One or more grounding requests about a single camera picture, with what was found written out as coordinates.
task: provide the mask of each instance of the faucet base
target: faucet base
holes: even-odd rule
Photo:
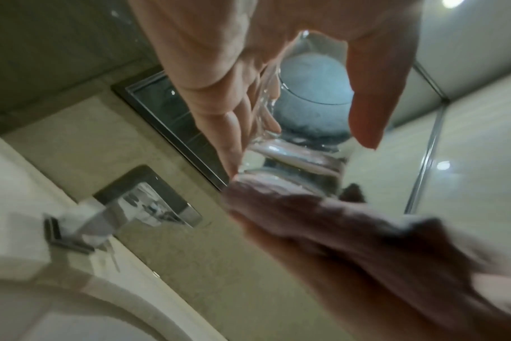
[[[44,233],[48,243],[64,248],[78,251],[85,254],[91,254],[95,251],[95,248],[73,240],[70,238],[64,238],[59,228],[59,221],[57,218],[45,215],[44,216]]]

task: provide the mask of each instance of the bathroom tap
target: bathroom tap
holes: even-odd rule
[[[150,167],[139,166],[62,216],[47,217],[45,227],[51,243],[91,253],[136,219],[193,227],[202,217]]]

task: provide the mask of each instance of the transparent glass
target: transparent glass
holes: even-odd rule
[[[345,54],[344,42],[305,31],[267,66],[254,106],[257,132],[240,174],[272,175],[321,196],[339,194],[357,148],[348,125],[353,90]]]

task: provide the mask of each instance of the glass base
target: glass base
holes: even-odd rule
[[[325,153],[273,138],[247,147],[239,173],[272,175],[328,197],[340,193],[344,168]]]

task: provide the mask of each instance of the skin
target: skin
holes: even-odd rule
[[[230,176],[253,129],[260,74],[303,30],[348,42],[354,137],[377,148],[417,49],[420,0],[131,0]]]
[[[422,12],[421,0],[129,3],[230,176],[253,131],[261,73],[303,30],[348,43],[349,126],[377,148],[414,61]],[[412,228],[364,203],[276,189],[237,178],[225,206],[359,340],[511,341],[510,267],[483,244],[458,238],[458,248],[441,222]],[[409,234],[396,232],[404,226]]]

